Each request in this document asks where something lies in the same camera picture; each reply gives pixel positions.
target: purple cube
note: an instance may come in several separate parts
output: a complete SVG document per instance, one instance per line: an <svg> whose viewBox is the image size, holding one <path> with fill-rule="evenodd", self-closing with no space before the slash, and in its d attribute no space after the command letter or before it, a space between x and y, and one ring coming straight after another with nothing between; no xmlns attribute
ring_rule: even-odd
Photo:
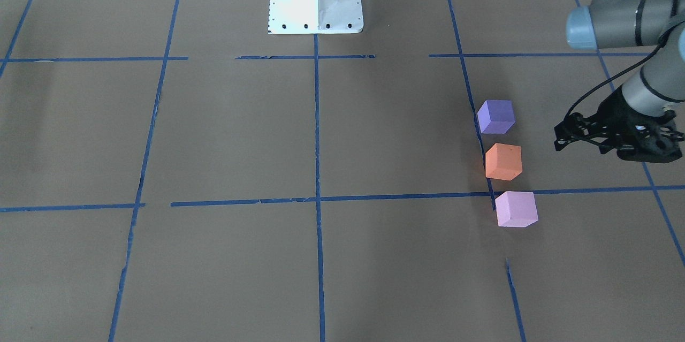
<svg viewBox="0 0 685 342"><path fill-rule="evenodd" d="M478 111L482 134L506 134L515 122L511 100L487 100Z"/></svg>
<svg viewBox="0 0 685 342"><path fill-rule="evenodd" d="M499 227L528 227L538 221L532 192L506 191L494 200Z"/></svg>

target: floor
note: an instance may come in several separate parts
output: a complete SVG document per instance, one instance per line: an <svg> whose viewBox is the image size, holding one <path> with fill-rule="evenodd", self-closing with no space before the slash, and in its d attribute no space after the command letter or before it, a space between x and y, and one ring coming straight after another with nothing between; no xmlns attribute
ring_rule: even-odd
<svg viewBox="0 0 685 342"><path fill-rule="evenodd" d="M589 0L362 2L276 36L268 0L0 0L0 340L682 340L685 161L552 144L645 49L567 47Z"/></svg>

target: foam cube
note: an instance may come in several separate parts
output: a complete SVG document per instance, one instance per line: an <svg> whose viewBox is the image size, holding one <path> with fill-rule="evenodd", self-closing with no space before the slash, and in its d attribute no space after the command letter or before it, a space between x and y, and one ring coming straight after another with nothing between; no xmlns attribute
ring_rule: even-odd
<svg viewBox="0 0 685 342"><path fill-rule="evenodd" d="M485 176L511 181L523 172L521 147L497 143L485 154Z"/></svg>
<svg viewBox="0 0 685 342"><path fill-rule="evenodd" d="M506 191L494 200L499 227L528 227L538 221L532 192Z"/></svg>
<svg viewBox="0 0 685 342"><path fill-rule="evenodd" d="M514 106L510 100L487 100L478 111L482 134L506 134L514 123Z"/></svg>

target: orange cube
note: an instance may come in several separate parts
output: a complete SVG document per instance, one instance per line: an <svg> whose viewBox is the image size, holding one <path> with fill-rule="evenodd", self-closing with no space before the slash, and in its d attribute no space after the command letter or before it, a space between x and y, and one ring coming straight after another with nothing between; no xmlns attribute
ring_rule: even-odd
<svg viewBox="0 0 685 342"><path fill-rule="evenodd" d="M521 147L495 144L485 154L485 176L490 179L513 180L523 172Z"/></svg>

